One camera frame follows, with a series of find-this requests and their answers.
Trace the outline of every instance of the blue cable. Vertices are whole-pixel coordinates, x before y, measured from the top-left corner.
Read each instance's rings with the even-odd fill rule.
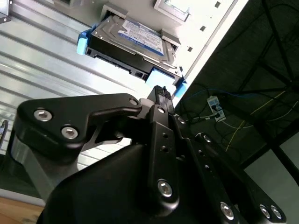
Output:
[[[186,100],[188,100],[188,99],[190,99],[190,98],[192,98],[192,97],[194,97],[194,96],[196,96],[196,95],[198,95],[198,94],[200,94],[200,93],[202,93],[202,92],[205,92],[205,91],[207,91],[207,90],[216,90],[216,91],[224,92],[224,93],[226,93],[226,94],[228,94],[228,95],[231,95],[231,96],[234,96],[234,97],[240,97],[240,98],[252,98],[252,97],[258,95],[258,94],[254,94],[254,93],[249,93],[249,94],[246,94],[246,95],[237,95],[237,94],[232,94],[232,93],[230,93],[230,92],[227,92],[227,91],[225,91],[225,90],[219,90],[219,89],[213,89],[213,88],[212,88],[212,89],[206,89],[206,90],[198,91],[197,93],[194,93],[192,96],[188,97]]]

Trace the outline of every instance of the power strip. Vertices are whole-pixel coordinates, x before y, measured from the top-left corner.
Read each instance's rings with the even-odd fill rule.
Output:
[[[225,114],[222,110],[222,108],[220,107],[220,102],[219,102],[219,99],[218,97],[215,97],[215,96],[210,96],[209,98],[206,99],[207,100],[207,103],[209,104],[209,107],[212,111],[212,114],[220,114],[220,117],[215,117],[215,120],[216,121],[219,121],[219,120],[225,120],[226,117],[225,117]]]

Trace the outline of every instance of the metal rack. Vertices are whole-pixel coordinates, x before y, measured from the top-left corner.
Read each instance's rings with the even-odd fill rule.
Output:
[[[270,27],[272,29],[272,35],[268,39],[260,56],[256,60],[252,69],[249,71],[249,73],[245,77],[245,79],[244,79],[243,83],[241,84],[241,86],[239,87],[238,91],[233,92],[233,94],[239,94],[239,95],[249,94],[249,93],[260,94],[260,93],[267,93],[267,92],[283,92],[283,91],[287,91],[287,90],[298,91],[298,79],[294,77],[294,73],[290,66],[289,60],[286,56],[286,52],[283,48],[282,41],[280,40],[278,30],[277,30],[275,22],[271,16],[271,13],[270,13],[270,10],[269,10],[266,0],[262,0],[262,6],[265,10],[265,14],[267,16]],[[276,71],[274,68],[269,66],[267,64],[266,60],[264,59],[264,57],[266,56],[267,52],[269,51],[270,47],[272,46],[272,44],[274,42],[276,42],[278,45],[278,50],[280,52],[284,66],[288,73],[288,77],[283,76],[278,71]],[[255,71],[259,67],[264,68],[269,74],[271,74],[276,79],[278,79],[279,81],[284,83],[285,87],[244,91],[243,89],[246,87],[247,83],[251,80]],[[273,137],[271,137],[269,132],[266,130],[264,121],[257,119],[255,117],[249,115],[247,112],[241,110],[240,108],[230,104],[226,98],[222,99],[221,106],[222,106],[222,108],[230,111],[237,117],[245,120],[248,123],[251,123],[255,127],[257,132],[261,135],[261,137],[267,143],[266,146],[264,146],[263,148],[258,150],[255,154],[253,154],[246,161],[244,161],[241,164],[241,167],[246,168],[251,163],[253,163],[255,160],[257,160],[259,157],[261,157],[263,154],[265,154],[268,150],[271,149],[274,152],[274,154],[277,156],[277,158],[280,160],[280,162],[287,169],[287,171],[290,173],[290,175],[295,180],[295,182],[299,185],[299,169],[294,165],[294,163],[291,161],[291,159],[284,153],[284,151],[280,147],[280,145],[283,142],[288,140],[290,137],[292,137],[294,134],[296,134],[299,131],[299,129],[298,129],[299,119],[293,121],[281,134],[279,134],[276,138],[273,138]]]

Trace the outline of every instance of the blue plastic bracket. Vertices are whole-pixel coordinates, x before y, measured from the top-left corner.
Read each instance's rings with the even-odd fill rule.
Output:
[[[86,52],[87,45],[90,40],[92,32],[96,29],[97,25],[93,25],[90,29],[85,30],[79,34],[77,40],[77,54],[84,55]]]

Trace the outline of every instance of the corrugated metal panel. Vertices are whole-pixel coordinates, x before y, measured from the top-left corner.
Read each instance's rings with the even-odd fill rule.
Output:
[[[12,21],[0,25],[0,121],[9,132],[0,149],[6,152],[16,108],[25,100],[126,92],[146,98],[144,81],[99,59],[76,54],[78,34],[88,29],[32,0],[15,0]],[[84,168],[127,145],[100,146],[83,152]]]

